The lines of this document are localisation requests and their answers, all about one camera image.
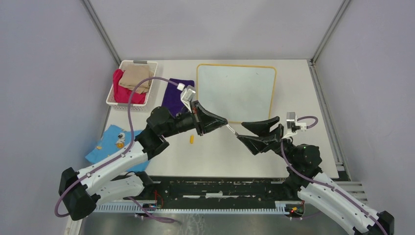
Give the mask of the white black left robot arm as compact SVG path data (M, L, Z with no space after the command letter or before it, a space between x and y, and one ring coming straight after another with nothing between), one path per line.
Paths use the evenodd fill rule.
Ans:
M59 199L54 213L70 216L73 221L90 215L98 206L129 196L149 199L154 187L146 174L115 178L131 167L162 153L169 143L167 137L189 130L202 136L228 124L224 117L207 111L199 101L191 102L188 112L173 117L166 107L156 107L146 120L147 125L128 146L106 159L79 171L68 168L62 172Z

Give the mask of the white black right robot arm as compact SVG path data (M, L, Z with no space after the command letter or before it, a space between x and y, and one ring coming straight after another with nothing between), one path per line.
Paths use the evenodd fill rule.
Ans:
M318 146L293 144L292 136L313 128L318 121L315 116L297 117L288 112L286 125L279 123L279 117L243 122L241 125L252 135L235 135L253 155L273 151L284 159L289 176L283 182L282 192L287 199L308 202L349 235L394 234L393 215L360 202L323 172Z

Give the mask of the yellow framed whiteboard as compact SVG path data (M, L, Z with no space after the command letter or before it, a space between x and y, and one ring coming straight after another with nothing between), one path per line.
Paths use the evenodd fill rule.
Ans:
M228 122L270 119L277 70L271 66L199 64L196 95Z

